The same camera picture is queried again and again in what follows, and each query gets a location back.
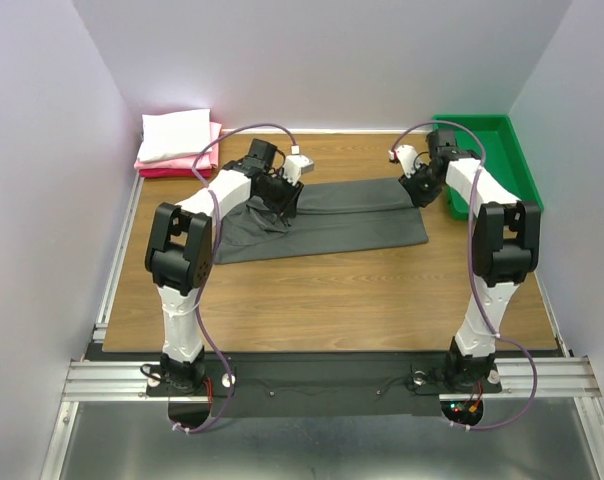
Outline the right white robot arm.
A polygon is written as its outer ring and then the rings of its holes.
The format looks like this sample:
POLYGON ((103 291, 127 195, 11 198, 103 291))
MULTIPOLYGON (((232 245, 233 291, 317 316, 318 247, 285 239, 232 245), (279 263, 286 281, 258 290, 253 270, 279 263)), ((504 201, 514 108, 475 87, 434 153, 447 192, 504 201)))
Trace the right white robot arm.
POLYGON ((400 185, 413 204, 423 208, 444 188, 457 192, 469 207, 467 260, 469 305, 442 366, 445 384, 464 390, 494 379, 500 325, 518 287, 539 260, 541 207, 502 186, 486 169, 486 150, 459 147, 459 125, 440 122, 427 136, 429 160, 412 146, 395 140, 389 160, 402 168, 400 185))

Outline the dark grey t-shirt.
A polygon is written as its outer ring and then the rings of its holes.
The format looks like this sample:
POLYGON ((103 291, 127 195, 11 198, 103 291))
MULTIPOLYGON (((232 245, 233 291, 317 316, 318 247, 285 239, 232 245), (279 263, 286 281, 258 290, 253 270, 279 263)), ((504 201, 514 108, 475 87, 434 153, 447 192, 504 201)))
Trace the dark grey t-shirt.
POLYGON ((308 185, 282 220, 257 197, 222 221, 220 265, 424 244, 420 210, 394 178, 308 185))

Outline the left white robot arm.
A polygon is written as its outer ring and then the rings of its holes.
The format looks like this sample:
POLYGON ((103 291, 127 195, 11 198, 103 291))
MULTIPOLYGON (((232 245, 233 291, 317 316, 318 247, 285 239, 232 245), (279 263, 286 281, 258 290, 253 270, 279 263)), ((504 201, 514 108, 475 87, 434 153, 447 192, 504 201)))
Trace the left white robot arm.
POLYGON ((198 324, 199 303, 221 243, 222 219, 248 200, 262 201, 269 213, 286 221, 297 213, 303 189, 301 177, 313 161, 294 143, 279 168, 280 153, 272 143, 255 139, 248 153, 219 171, 197 193, 155 210, 145 268, 161 299, 164 343, 157 373, 147 378, 184 394, 197 392, 205 382, 204 344, 198 324))

